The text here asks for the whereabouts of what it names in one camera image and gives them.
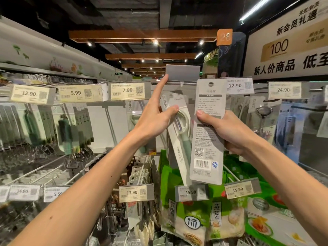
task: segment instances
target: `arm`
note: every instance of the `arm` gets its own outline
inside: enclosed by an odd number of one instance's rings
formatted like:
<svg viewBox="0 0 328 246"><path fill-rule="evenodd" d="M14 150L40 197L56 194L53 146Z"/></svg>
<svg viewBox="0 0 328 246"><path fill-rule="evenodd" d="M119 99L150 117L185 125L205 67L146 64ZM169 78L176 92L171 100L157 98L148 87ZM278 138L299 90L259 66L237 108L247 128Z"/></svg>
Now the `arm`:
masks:
<svg viewBox="0 0 328 246"><path fill-rule="evenodd" d="M228 150L243 156L260 172L319 246L327 245L328 188L257 136L233 112L226 111L217 119L197 111L197 117L215 128Z"/></svg>
<svg viewBox="0 0 328 246"><path fill-rule="evenodd" d="M121 173L139 147L162 133L177 107L160 113L158 83L135 128L87 174L44 209L10 246L81 246L92 230Z"/></svg>

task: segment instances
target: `fingernail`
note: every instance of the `fingernail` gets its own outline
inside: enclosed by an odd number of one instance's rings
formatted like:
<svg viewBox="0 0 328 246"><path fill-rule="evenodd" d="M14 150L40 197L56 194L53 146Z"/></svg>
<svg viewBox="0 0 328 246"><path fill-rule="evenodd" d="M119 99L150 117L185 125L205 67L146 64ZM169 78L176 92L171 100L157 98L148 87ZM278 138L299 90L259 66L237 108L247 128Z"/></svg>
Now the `fingernail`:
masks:
<svg viewBox="0 0 328 246"><path fill-rule="evenodd" d="M204 114L204 111L202 111L202 110L197 110L197 115L199 115L199 116L201 116L201 115L203 115Z"/></svg>

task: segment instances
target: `forearm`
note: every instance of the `forearm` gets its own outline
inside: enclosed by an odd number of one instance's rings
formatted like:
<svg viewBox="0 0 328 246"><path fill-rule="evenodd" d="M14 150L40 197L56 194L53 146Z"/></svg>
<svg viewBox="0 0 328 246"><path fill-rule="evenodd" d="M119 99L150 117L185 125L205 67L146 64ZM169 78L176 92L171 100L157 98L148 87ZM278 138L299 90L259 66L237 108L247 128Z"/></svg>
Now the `forearm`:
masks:
<svg viewBox="0 0 328 246"><path fill-rule="evenodd" d="M86 175L43 210L11 246L81 246L121 173L145 138L132 130Z"/></svg>
<svg viewBox="0 0 328 246"><path fill-rule="evenodd" d="M313 240L326 245L328 188L261 138L249 144L245 158L277 191Z"/></svg>

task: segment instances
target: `ceiling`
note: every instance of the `ceiling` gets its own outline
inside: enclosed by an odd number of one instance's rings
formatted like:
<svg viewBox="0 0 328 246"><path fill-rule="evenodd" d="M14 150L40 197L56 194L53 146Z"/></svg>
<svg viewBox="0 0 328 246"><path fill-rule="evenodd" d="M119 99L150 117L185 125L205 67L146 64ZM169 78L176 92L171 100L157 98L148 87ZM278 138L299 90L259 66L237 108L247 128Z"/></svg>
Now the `ceiling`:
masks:
<svg viewBox="0 0 328 246"><path fill-rule="evenodd" d="M216 45L213 42L205 43L203 46L198 43L159 43L159 45L114 43L89 47L71 41L68 30L233 28L234 31L248 34L269 19L281 16L286 12L284 9L297 0L271 0L241 24L240 17L259 1L0 0L0 14L120 68L119 62L106 60L105 54L198 53L200 50L207 53ZM174 62L181 63L183 60L174 60ZM188 64L192 65L201 65L202 62L202 57L188 60Z"/></svg>

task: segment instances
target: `orange aisle number sign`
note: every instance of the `orange aisle number sign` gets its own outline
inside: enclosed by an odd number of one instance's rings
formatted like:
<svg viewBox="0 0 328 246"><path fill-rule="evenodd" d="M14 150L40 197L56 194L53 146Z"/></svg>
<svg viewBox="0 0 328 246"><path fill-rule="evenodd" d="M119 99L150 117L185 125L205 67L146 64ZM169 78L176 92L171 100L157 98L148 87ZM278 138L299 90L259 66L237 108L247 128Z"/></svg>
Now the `orange aisle number sign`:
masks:
<svg viewBox="0 0 328 246"><path fill-rule="evenodd" d="M219 29L216 35L216 45L231 45L232 29Z"/></svg>

